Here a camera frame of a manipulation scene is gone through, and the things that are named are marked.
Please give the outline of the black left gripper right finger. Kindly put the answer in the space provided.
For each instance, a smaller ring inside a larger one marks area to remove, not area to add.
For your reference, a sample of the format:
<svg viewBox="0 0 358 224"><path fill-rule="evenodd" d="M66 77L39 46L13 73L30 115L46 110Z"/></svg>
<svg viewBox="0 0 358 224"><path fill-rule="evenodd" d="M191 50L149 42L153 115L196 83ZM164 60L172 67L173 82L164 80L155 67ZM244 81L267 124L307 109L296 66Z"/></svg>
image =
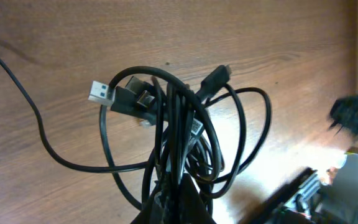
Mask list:
<svg viewBox="0 0 358 224"><path fill-rule="evenodd" d="M311 199L317 191L317 171L307 168L279 188L240 222L243 224L313 223Z"/></svg>

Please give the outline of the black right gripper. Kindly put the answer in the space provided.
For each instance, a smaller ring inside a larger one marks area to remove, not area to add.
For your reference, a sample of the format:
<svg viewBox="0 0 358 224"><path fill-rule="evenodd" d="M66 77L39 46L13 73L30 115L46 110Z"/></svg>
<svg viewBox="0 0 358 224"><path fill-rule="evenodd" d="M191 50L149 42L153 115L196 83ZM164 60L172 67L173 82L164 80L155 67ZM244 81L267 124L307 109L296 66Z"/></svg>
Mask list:
<svg viewBox="0 0 358 224"><path fill-rule="evenodd" d="M337 99L329 117L358 137L358 94ZM358 154L346 156L331 184L316 174L278 210L279 223L358 223Z"/></svg>

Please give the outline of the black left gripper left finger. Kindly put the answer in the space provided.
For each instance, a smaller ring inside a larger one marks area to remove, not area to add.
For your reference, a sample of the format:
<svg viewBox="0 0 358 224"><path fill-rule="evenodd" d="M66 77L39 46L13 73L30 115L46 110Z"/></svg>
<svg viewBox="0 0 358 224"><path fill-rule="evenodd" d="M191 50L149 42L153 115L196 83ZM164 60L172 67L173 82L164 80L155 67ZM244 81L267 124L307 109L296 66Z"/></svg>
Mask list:
<svg viewBox="0 0 358 224"><path fill-rule="evenodd" d="M184 174L176 192L169 184L157 184L131 224L215 224L189 174Z"/></svg>

